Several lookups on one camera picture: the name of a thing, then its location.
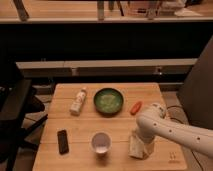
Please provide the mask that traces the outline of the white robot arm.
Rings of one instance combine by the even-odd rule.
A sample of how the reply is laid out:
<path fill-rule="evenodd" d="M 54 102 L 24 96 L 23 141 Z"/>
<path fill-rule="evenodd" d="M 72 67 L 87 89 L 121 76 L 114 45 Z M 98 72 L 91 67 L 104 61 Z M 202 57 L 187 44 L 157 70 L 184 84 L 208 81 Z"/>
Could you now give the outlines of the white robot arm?
<path fill-rule="evenodd" d="M 152 103 L 136 118 L 136 135 L 143 143 L 151 143 L 156 136 L 213 158 L 213 130 L 172 122 L 165 118 L 166 109 Z"/>

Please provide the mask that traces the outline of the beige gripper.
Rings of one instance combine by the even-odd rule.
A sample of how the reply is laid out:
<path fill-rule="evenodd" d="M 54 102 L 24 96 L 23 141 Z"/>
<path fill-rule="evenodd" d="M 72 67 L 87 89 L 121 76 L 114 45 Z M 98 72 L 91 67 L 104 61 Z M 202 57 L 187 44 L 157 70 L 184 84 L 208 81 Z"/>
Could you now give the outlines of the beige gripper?
<path fill-rule="evenodd" d="M 135 136 L 137 136 L 139 138 L 138 134 L 135 131 L 132 132 L 132 135 L 135 135 Z M 150 143 L 143 142 L 143 146 L 144 146 L 144 149 L 143 149 L 143 158 L 148 157 L 150 154 L 153 153 L 153 151 L 154 151 L 154 142 L 150 142 Z"/>

